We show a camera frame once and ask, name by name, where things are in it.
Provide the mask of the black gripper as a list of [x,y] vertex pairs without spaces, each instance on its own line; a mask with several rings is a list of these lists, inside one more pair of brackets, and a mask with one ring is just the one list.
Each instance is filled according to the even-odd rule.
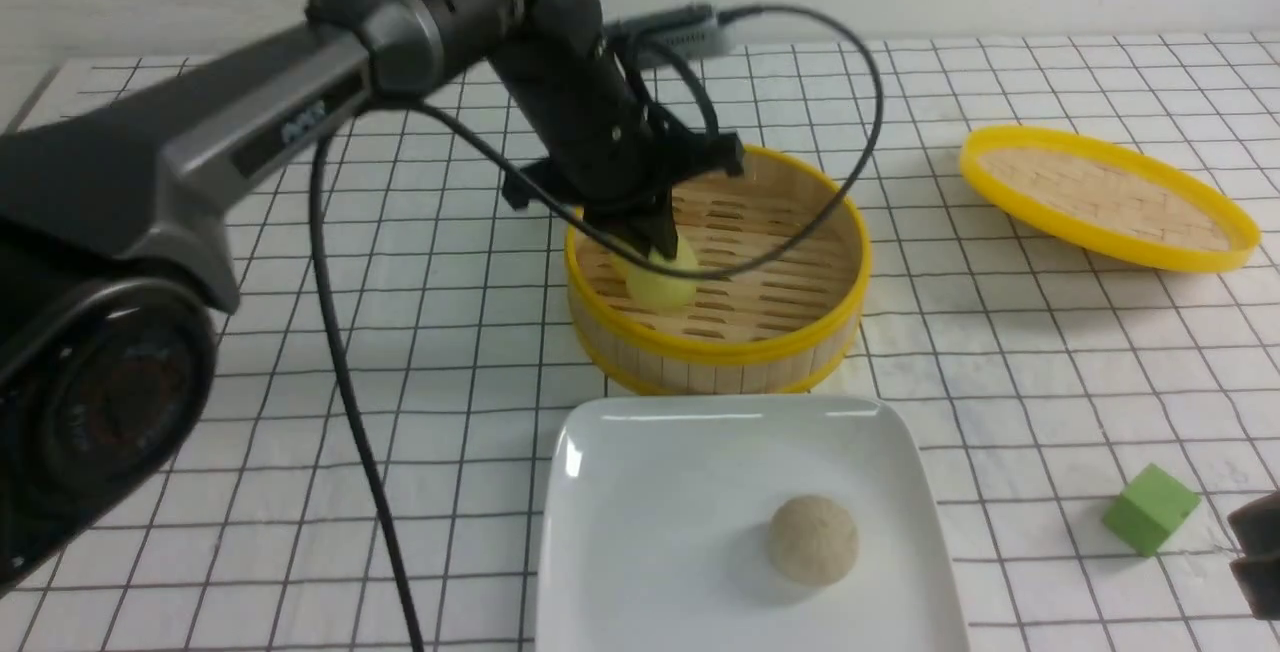
[[[694,132],[667,114],[653,131],[626,92],[513,92],[547,155],[502,184],[504,201],[526,209],[541,190],[549,202],[581,208],[590,238],[626,263],[657,251],[675,260],[680,234],[672,196],[677,184],[712,172],[744,174],[745,146],[730,132]],[[648,232],[645,220],[648,214]]]

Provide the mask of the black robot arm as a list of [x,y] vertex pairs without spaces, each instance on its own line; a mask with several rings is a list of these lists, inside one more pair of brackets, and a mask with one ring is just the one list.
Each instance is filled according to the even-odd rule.
[[227,214],[305,150],[492,64],[547,150],[516,209],[579,208],[676,250],[671,191],[742,173],[712,109],[690,131],[643,88],[600,0],[308,0],[303,23],[79,117],[3,136],[3,589],[184,443],[237,310]]

